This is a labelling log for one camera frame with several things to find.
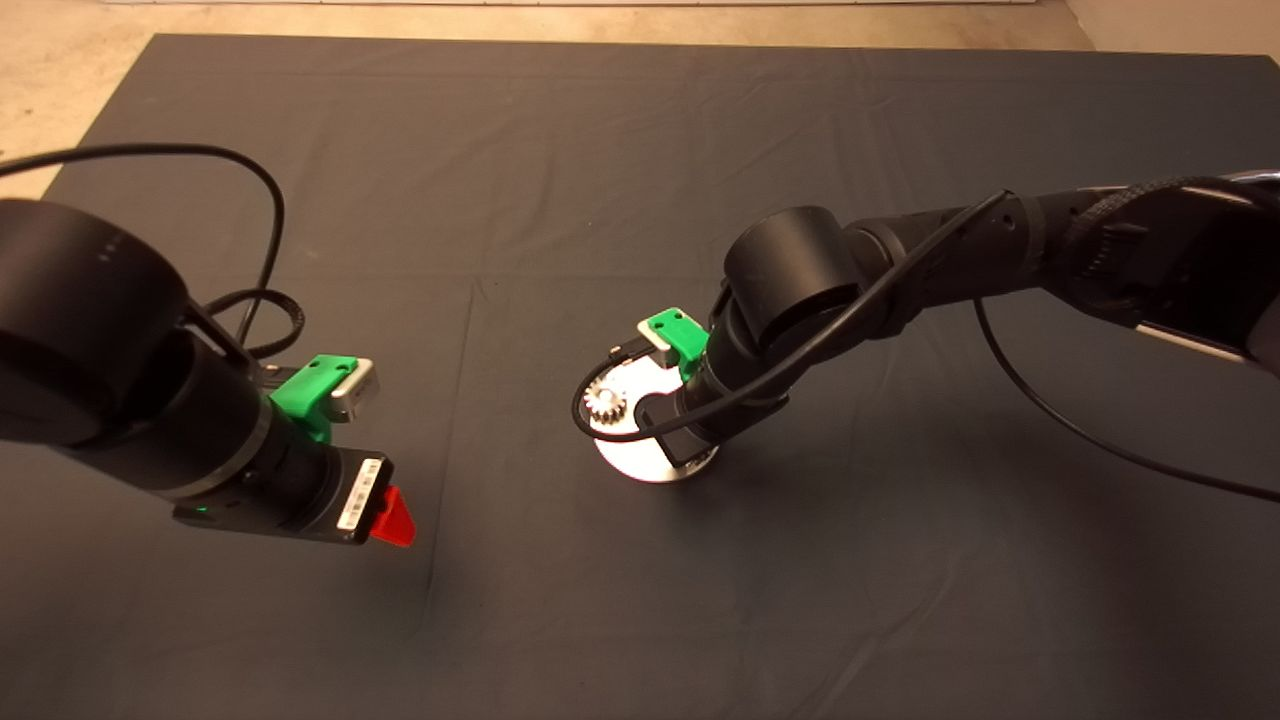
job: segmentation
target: green 3d-printed bracket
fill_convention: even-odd
[[[707,331],[680,307],[668,307],[645,323],[676,352],[680,378],[687,382],[701,363],[703,350],[707,348]]]
[[[271,392],[271,401],[316,442],[329,442],[333,427],[324,414],[325,398],[356,369],[349,355],[316,355]]]

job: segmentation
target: metal base plate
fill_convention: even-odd
[[[684,382],[678,368],[662,368],[645,356],[618,365],[600,378],[600,386],[621,395],[626,400],[626,413],[616,423],[591,420],[591,427],[613,434],[634,433],[640,429],[635,419],[635,407],[646,395],[668,393],[680,388]],[[719,448],[712,448],[707,455],[685,465],[675,466],[655,439],[637,442],[595,441],[600,455],[620,473],[645,483],[669,483],[682,480],[698,473],[710,462]]]

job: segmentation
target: cable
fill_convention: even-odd
[[[83,160],[151,155],[204,155],[207,158],[221,158],[248,169],[251,173],[257,176],[260,181],[262,181],[268,192],[271,193],[271,234],[268,238],[266,256],[262,259],[262,268],[259,270],[257,284],[255,284],[253,288],[260,291],[266,290],[266,286],[271,282],[271,273],[275,270],[275,259],[280,254],[280,238],[284,236],[284,192],[280,191],[280,186],[275,182],[275,178],[271,177],[271,173],[247,155],[242,155],[225,147],[218,147],[216,145],[188,142],[125,142],[116,145],[90,145],[84,147],[72,147],[68,150],[55,150],[52,152],[42,152],[40,155],[31,155],[28,158],[18,158],[15,160],[9,160],[8,163],[0,163],[0,178],[38,168],[63,165],[67,163],[79,163]],[[241,318],[239,329],[236,331],[236,340],[242,345],[248,338],[248,331],[253,324],[253,316],[257,315],[257,306],[261,300],[262,297],[253,296],[248,309],[244,310],[244,316]]]
[[[831,323],[828,323],[824,328],[818,331],[818,333],[814,334],[812,338],[809,338],[804,345],[794,350],[790,355],[783,357],[777,365],[769,368],[760,377],[737,388],[736,391],[726,395],[724,397],[708,402],[707,405],[690,410],[684,415],[672,418],[671,420],[663,423],[658,423],[657,425],[652,425],[639,432],[621,433],[621,434],[603,433],[593,428],[590,420],[588,420],[586,416],[584,415],[582,396],[586,393],[588,388],[591,387],[591,383],[594,383],[602,374],[609,372],[617,365],[621,365],[622,363],[631,359],[628,354],[625,351],[611,352],[607,360],[596,365],[591,370],[591,373],[582,379],[582,382],[577,387],[577,391],[573,393],[573,400],[571,406],[573,424],[577,425],[577,429],[581,430],[584,434],[595,439],[602,439],[605,442],[636,442],[641,439],[655,438],[658,436],[663,436],[667,433],[687,428],[689,425],[705,421],[710,418],[719,415],[721,413],[724,413],[726,410],[741,405],[742,402],[750,400],[751,396],[759,392],[762,388],[768,387],[778,378],[785,377],[787,373],[790,373],[791,370],[799,368],[801,364],[808,361],[817,352],[819,352],[827,342],[829,342],[833,337],[837,337],[845,328],[849,328],[854,323],[861,320],[863,316],[870,309],[873,309],[876,304],[879,302],[883,299],[883,296],[888,293],[888,291],[891,291],[893,286],[897,284],[897,282],[902,277],[905,277],[908,273],[915,269],[915,266],[919,265],[924,259],[932,255],[934,249],[937,249],[945,241],[950,240],[956,233],[956,231],[959,231],[965,223],[972,220],[974,217],[986,213],[988,209],[991,209],[991,206],[1000,202],[1009,195],[1010,192],[1007,190],[1000,191],[992,195],[991,197],[987,197],[982,202],[972,205],[968,209],[961,210],[960,213],[952,215],[950,220],[942,224],[942,227],[933,231],[933,233],[931,233],[929,237],[924,240],[924,242],[911,249],[911,251],[908,252],[908,255],[902,258],[900,263],[897,263],[896,265],[890,268],[888,272],[877,278],[876,282],[873,282],[870,287],[867,288],[865,292],[859,295],[858,299],[849,305],[849,307],[845,307],[845,310],[842,310],[840,315],[837,315],[833,320],[831,320]]]
[[[206,304],[205,311],[209,313],[210,316],[218,315],[219,313],[224,313],[246,300],[265,300],[271,305],[275,305],[280,310],[284,310],[284,313],[289,316],[289,323],[292,325],[288,334],[280,340],[246,348],[244,352],[248,352],[250,357],[253,357],[255,360],[265,360],[273,355],[279,355],[292,347],[293,343],[302,337],[302,328],[307,324],[307,316],[302,311],[302,305],[300,305],[297,300],[293,300],[278,290],[260,287],[237,290],[236,292],[229,292]]]
[[[1280,492],[1260,488],[1256,486],[1235,483],[1231,480],[1224,480],[1221,478],[1204,475],[1201,473],[1196,473],[1193,470],[1176,468],[1174,465],[1166,465],[1164,462],[1160,462],[1158,460],[1152,460],[1151,457],[1138,455],[1132,450],[1126,450],[1124,447],[1107,442],[1094,436],[1089,430],[1085,430],[1080,425],[1075,424],[1074,420],[1071,420],[1066,415],[1062,415],[1056,407],[1050,405],[1047,400],[1041,397],[1041,395],[1036,392],[1036,389],[1030,386],[1030,383],[1028,383],[1027,379],[1023,378],[1023,375],[1014,368],[1014,364],[1010,363],[1009,357],[1005,355],[1004,348],[1000,347],[1000,342],[996,340],[996,333],[991,329],[991,322],[987,319],[987,309],[982,304],[980,299],[973,301],[973,310],[978,315],[978,327],[982,328],[982,337],[987,340],[987,347],[989,347],[991,354],[996,356],[996,364],[998,364],[1000,369],[1004,370],[1006,375],[1009,375],[1009,379],[1012,380],[1014,387],[1016,387],[1019,391],[1021,391],[1024,396],[1027,396],[1027,400],[1030,400],[1032,404],[1036,405],[1036,407],[1043,410],[1044,414],[1052,418],[1053,421],[1056,421],[1057,424],[1071,430],[1073,433],[1093,443],[1094,446],[1101,447],[1102,450],[1110,452],[1111,455],[1115,455],[1121,460],[1128,460],[1129,462],[1133,462],[1134,465],[1138,465],[1140,468],[1146,468],[1148,470],[1153,470],[1156,473],[1161,473],[1171,478],[1178,478],[1179,480],[1196,483],[1198,486],[1211,487],[1220,491],[1231,492],[1235,495],[1254,497],[1258,500],[1266,500],[1268,502],[1280,502]]]

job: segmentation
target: white label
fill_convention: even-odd
[[[365,514],[365,507],[369,506],[369,496],[374,492],[374,480],[378,479],[378,470],[381,466],[383,461],[376,457],[370,457],[360,465],[356,484],[351,486],[347,505],[342,509],[342,516],[338,518],[339,530],[355,530],[356,525],[360,524],[360,516]]]

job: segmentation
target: silver gear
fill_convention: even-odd
[[[627,398],[622,397],[622,393],[600,384],[599,380],[586,388],[586,393],[582,395],[582,402],[586,404],[586,410],[591,414],[591,419],[605,425],[617,423],[627,411]]]

